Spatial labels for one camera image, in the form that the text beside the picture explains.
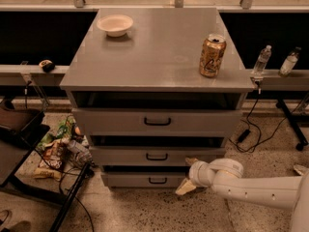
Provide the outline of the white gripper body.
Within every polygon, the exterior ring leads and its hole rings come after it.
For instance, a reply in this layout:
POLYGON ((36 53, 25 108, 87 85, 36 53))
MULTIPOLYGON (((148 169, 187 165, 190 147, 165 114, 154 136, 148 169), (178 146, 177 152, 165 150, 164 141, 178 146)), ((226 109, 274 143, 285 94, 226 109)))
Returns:
POLYGON ((204 161, 194 162, 189 169, 189 180, 195 187, 210 187, 214 179, 214 171, 204 161))

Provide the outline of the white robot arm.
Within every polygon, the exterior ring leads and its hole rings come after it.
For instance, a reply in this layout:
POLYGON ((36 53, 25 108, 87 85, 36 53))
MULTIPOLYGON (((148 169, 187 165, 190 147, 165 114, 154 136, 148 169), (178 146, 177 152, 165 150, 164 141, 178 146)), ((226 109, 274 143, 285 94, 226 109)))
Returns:
POLYGON ((205 162, 186 158, 188 175, 176 190, 185 195, 196 188, 211 188, 226 199, 292 212, 291 232, 309 232, 309 172, 301 176, 243 178, 243 166, 233 159, 205 162))

